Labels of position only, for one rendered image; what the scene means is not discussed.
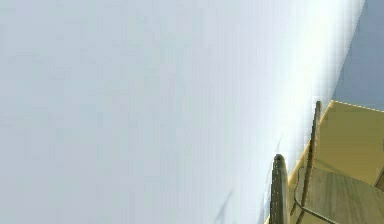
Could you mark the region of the wooden chair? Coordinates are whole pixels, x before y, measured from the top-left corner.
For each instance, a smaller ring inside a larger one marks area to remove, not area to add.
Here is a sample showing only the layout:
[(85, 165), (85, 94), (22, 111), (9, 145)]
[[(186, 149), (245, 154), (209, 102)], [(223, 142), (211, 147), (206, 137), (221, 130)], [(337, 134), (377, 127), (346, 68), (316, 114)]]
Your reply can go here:
[(291, 173), (274, 157), (264, 224), (384, 224), (384, 111), (316, 103)]

